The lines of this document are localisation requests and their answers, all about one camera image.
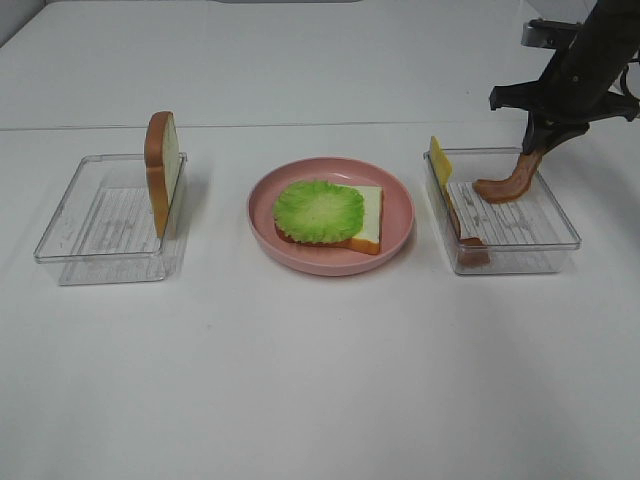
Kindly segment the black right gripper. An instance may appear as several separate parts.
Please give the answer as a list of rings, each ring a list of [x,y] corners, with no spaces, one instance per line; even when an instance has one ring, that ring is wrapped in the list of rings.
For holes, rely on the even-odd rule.
[[[556,52],[539,79],[496,86],[490,108],[528,111],[522,153],[545,155],[559,145],[580,137],[588,123],[611,117],[634,120],[639,101],[629,94],[610,91],[615,79],[639,49],[639,33],[581,30],[572,43]],[[548,124],[547,119],[559,123]]]

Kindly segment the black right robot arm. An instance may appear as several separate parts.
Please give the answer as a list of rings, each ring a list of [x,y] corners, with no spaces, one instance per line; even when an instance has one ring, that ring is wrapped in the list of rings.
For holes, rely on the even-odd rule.
[[[522,152],[549,152],[593,121],[639,114],[639,101],[609,88],[639,50],[639,3],[599,1],[573,38],[556,48],[536,81],[496,86],[490,108],[528,112]]]

